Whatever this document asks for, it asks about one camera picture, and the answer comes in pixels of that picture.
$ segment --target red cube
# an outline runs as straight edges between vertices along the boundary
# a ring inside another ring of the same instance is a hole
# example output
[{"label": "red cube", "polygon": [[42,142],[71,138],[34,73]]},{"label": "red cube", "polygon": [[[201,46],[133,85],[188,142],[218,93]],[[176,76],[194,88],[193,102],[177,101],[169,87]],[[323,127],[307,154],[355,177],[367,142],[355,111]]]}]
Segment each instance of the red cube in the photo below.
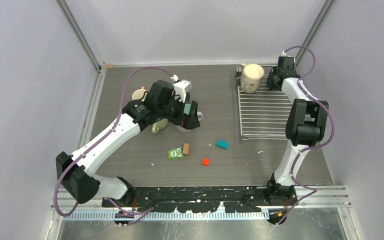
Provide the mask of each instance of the red cube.
[{"label": "red cube", "polygon": [[208,158],[204,158],[202,160],[202,165],[204,165],[204,166],[208,166],[209,163],[210,163],[210,160]]}]

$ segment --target brown block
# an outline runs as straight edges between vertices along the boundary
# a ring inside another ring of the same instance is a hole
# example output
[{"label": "brown block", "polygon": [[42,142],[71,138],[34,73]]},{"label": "brown block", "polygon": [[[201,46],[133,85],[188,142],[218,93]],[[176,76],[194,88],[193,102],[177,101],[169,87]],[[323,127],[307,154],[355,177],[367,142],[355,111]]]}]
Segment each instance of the brown block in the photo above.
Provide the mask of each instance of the brown block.
[{"label": "brown block", "polygon": [[183,155],[189,156],[189,143],[183,143]]}]

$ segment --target metal floor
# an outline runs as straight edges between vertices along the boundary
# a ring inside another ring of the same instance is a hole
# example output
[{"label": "metal floor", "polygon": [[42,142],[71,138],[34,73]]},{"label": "metal floor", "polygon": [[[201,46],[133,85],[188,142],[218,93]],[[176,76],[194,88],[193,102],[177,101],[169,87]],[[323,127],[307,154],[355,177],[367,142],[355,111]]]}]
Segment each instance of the metal floor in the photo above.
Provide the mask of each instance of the metal floor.
[{"label": "metal floor", "polygon": [[[136,67],[113,67],[106,72],[92,138],[115,119],[127,76]],[[225,186],[265,185],[279,166],[286,140],[241,140],[235,65],[169,66],[180,79],[192,82],[191,99],[203,113],[201,127],[181,133],[169,124],[152,133],[148,127],[116,150],[99,168],[98,175],[123,177],[134,186]],[[170,81],[158,70],[138,72],[130,81],[124,101],[157,80]],[[228,142],[227,150],[215,146]],[[170,148],[190,144],[190,154],[180,160],[168,159]],[[209,166],[202,166],[203,158]],[[321,150],[311,151],[297,175],[305,184],[331,184]]]},{"label": "metal floor", "polygon": [[336,208],[296,208],[285,224],[266,220],[143,221],[127,228],[113,221],[64,221],[58,240],[345,240]]}]

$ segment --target white mug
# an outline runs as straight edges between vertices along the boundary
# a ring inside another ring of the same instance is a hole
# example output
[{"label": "white mug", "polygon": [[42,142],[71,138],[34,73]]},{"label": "white mug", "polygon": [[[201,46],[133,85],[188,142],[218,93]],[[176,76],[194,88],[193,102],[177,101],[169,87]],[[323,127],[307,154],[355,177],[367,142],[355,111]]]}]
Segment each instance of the white mug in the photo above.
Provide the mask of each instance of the white mug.
[{"label": "white mug", "polygon": [[253,94],[260,86],[264,76],[264,69],[258,64],[247,64],[243,67],[240,76],[240,90],[247,94]]},{"label": "white mug", "polygon": [[148,93],[146,93],[145,89],[138,89],[138,90],[133,92],[133,94],[131,95],[131,99],[132,100],[139,100],[143,97],[141,101],[144,102],[147,95],[148,95]]},{"label": "white mug", "polygon": [[[202,112],[197,112],[196,115],[198,116],[198,121],[201,122],[201,120],[204,118],[204,115]],[[184,127],[180,126],[180,125],[177,125],[176,126],[176,129],[179,131],[179,132],[182,132],[182,133],[189,133],[189,132],[192,132],[193,129],[185,129]]]},{"label": "white mug", "polygon": [[165,129],[168,124],[169,120],[167,118],[163,118],[162,120],[155,122],[152,124],[152,132],[156,134],[158,131]]}]

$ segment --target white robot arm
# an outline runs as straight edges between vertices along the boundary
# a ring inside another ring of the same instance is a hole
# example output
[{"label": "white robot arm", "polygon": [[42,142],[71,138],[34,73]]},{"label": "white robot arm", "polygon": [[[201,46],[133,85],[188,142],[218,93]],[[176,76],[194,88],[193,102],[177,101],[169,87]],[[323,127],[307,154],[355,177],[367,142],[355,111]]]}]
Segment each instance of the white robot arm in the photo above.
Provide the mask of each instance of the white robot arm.
[{"label": "white robot arm", "polygon": [[[318,99],[311,95],[303,85],[295,69],[295,59],[291,56],[279,57],[277,66],[273,67],[269,73],[267,85],[270,90],[285,93],[292,103],[285,128],[286,151],[279,167],[267,182],[267,189],[271,197],[289,199],[295,184],[292,177],[297,176],[298,170],[309,152],[309,150],[302,153],[300,151],[314,146],[323,139],[328,114],[312,101],[312,99]],[[329,108],[326,101],[320,102]]]},{"label": "white robot arm", "polygon": [[123,107],[119,120],[116,118],[93,140],[70,155],[62,152],[56,157],[58,178],[73,164],[73,160],[79,159],[61,182],[79,204],[92,198],[112,198],[126,203],[131,201],[128,193],[132,191],[132,186],[126,180],[95,173],[116,149],[157,119],[166,118],[170,123],[187,130],[200,126],[198,103],[189,103],[191,82],[179,81],[177,76],[173,80],[174,84],[162,80],[154,82],[144,101],[128,102]]}]

